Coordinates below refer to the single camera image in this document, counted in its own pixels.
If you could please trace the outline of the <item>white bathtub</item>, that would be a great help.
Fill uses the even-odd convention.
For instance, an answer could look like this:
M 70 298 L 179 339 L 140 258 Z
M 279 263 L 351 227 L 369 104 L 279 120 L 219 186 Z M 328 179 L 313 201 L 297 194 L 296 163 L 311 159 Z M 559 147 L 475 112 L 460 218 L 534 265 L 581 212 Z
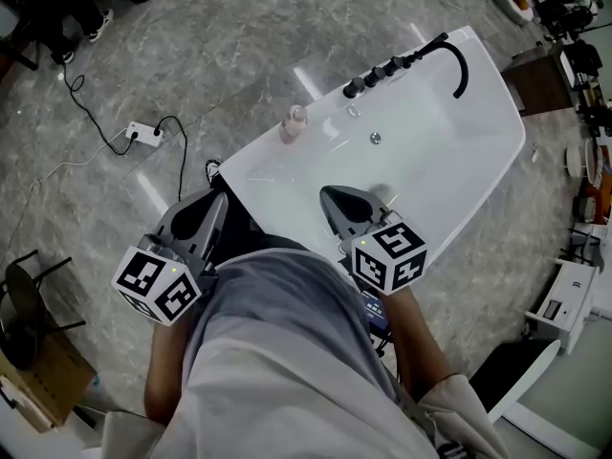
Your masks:
M 307 106 L 308 125 L 290 144 L 274 126 L 222 163 L 220 173 L 257 225 L 327 259 L 339 239 L 319 203 L 327 185 L 378 194 L 426 240 L 437 258 L 512 165 L 525 128 L 502 76 L 476 32 L 448 43 L 470 72 L 438 50 L 355 98 L 335 89 Z M 379 144 L 370 141 L 377 132 Z

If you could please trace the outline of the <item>white power strip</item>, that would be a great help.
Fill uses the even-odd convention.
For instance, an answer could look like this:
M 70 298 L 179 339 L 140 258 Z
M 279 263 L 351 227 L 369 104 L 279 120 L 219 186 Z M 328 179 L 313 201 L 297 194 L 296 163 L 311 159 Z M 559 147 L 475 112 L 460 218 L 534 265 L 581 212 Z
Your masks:
M 164 131 L 140 122 L 131 121 L 125 131 L 129 140 L 140 142 L 152 147 L 159 147 L 164 139 Z

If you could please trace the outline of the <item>person's right forearm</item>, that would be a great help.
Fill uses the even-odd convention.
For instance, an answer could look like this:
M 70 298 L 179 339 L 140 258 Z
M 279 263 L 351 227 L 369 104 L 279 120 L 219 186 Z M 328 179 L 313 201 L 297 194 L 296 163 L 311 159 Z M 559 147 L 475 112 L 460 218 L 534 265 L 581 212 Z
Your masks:
M 395 347 L 399 375 L 407 393 L 419 402 L 453 371 L 410 288 L 383 295 L 382 306 Z

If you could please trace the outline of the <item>white round stool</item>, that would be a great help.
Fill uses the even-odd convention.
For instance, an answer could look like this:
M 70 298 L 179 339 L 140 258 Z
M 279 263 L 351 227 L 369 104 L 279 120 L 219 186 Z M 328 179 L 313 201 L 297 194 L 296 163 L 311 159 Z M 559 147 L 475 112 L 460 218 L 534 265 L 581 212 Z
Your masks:
M 572 145 L 565 149 L 565 168 L 573 179 L 586 178 L 590 183 L 595 181 L 597 161 L 590 139 L 583 146 Z

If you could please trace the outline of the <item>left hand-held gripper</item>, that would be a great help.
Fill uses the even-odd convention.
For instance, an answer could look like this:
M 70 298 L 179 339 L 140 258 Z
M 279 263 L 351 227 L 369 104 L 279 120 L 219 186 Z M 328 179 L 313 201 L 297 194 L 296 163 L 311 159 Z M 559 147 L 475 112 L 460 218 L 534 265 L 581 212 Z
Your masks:
M 213 263 L 229 206 L 224 192 L 198 192 L 169 208 L 156 232 L 128 248 L 112 286 L 136 312 L 173 325 L 216 286 Z

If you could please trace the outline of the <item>dark wooden cabinet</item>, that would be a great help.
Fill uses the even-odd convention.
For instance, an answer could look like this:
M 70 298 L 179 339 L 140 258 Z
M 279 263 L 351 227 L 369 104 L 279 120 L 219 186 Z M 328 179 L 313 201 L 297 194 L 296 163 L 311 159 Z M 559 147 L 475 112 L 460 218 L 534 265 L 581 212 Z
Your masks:
M 501 72 L 521 117 L 574 109 L 571 69 L 563 66 L 563 44 L 536 46 L 513 57 Z

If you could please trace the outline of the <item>person's black trousers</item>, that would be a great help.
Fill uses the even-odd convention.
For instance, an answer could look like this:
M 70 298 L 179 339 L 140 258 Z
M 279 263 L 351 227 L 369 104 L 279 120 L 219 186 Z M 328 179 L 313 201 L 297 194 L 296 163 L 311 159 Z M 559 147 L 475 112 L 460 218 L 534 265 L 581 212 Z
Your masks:
M 268 234 L 262 230 L 223 179 L 216 179 L 215 182 L 214 187 L 226 193 L 229 205 L 219 241 L 209 259 L 214 266 L 254 251 L 266 249 L 305 250 L 304 246 L 291 239 Z

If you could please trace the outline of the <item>small pink bottle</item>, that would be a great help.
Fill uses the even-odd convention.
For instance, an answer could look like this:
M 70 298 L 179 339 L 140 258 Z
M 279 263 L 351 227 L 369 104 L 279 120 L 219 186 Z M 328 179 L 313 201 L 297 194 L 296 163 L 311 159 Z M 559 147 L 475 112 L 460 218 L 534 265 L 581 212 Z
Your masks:
M 308 111 L 300 105 L 290 107 L 285 118 L 279 125 L 279 138 L 290 144 L 306 129 L 308 125 Z

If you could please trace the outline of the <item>brown cardboard box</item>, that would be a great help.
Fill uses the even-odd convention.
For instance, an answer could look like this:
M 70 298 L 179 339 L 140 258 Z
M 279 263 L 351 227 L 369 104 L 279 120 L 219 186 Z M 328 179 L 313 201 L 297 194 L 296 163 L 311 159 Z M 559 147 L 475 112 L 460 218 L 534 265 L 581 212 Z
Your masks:
M 17 369 L 0 351 L 0 398 L 39 433 L 65 424 L 95 376 L 63 334 L 47 336 L 27 370 Z

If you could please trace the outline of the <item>person's light grey shirt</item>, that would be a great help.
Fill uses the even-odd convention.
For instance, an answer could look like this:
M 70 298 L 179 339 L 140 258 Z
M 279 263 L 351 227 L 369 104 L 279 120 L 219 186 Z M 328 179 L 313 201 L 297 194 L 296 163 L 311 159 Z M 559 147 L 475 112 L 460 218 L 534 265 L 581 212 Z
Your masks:
M 186 315 L 171 421 L 109 413 L 101 459 L 508 459 L 464 375 L 411 398 L 372 345 L 360 294 L 318 255 L 235 257 Z

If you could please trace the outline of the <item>black waist-worn device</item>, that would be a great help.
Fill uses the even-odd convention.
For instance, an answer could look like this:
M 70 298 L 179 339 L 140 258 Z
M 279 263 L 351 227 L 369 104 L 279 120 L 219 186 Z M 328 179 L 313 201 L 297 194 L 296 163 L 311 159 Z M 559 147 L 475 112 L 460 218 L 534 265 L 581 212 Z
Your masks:
M 379 339 L 383 339 L 388 334 L 389 328 L 380 299 L 369 291 L 362 291 L 361 297 L 370 333 Z

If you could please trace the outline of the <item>person's left forearm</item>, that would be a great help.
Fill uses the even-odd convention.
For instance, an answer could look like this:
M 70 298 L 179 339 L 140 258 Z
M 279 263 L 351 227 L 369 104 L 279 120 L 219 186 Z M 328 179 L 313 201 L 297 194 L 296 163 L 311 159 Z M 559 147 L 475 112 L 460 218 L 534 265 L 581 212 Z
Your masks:
M 164 426 L 171 421 L 182 395 L 183 360 L 189 337 L 190 316 L 172 326 L 156 324 L 144 388 L 145 416 Z

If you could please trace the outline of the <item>white boxy appliance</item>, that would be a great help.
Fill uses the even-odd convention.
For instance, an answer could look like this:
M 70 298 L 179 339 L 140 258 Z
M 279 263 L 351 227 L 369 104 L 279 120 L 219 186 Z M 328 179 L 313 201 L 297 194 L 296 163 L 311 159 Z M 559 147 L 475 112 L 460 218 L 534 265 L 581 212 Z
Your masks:
M 599 271 L 589 265 L 556 259 L 555 280 L 536 310 L 526 312 L 530 331 L 538 339 L 558 339 L 560 351 L 569 356 L 578 342 L 592 306 L 591 289 Z

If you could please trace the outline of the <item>black folding chair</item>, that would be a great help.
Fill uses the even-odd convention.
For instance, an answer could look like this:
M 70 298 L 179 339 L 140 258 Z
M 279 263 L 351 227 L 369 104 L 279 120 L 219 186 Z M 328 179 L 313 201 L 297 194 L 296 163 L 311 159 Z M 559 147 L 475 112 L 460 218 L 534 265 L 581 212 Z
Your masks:
M 51 322 L 40 292 L 44 279 L 70 263 L 72 258 L 65 258 L 39 275 L 31 276 L 21 263 L 35 255 L 38 250 L 14 259 L 0 281 L 0 350 L 12 366 L 22 371 L 33 367 L 48 335 L 86 324 L 83 319 L 62 326 Z

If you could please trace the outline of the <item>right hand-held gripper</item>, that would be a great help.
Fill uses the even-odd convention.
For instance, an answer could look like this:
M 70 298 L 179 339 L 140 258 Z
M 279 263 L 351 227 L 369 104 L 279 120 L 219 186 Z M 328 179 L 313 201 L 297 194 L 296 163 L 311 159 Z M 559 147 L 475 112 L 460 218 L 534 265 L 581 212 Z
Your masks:
M 426 271 L 427 244 L 407 219 L 374 194 L 351 186 L 324 186 L 319 202 L 335 235 L 352 235 L 341 243 L 349 273 L 383 295 L 392 295 Z

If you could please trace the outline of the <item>black hand shower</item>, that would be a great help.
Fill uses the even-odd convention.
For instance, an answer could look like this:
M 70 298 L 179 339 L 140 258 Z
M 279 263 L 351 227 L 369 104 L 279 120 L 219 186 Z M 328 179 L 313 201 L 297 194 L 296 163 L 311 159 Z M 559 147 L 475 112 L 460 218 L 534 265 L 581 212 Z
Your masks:
M 410 60 L 414 62 L 418 59 L 422 59 L 425 55 L 428 55 L 429 53 L 435 51 L 441 43 L 444 43 L 447 40 L 448 40 L 448 34 L 440 33 L 439 35 L 434 37 L 432 40 L 430 40 L 428 43 L 426 43 L 426 45 L 424 45 L 421 49 L 414 52 L 410 56 Z

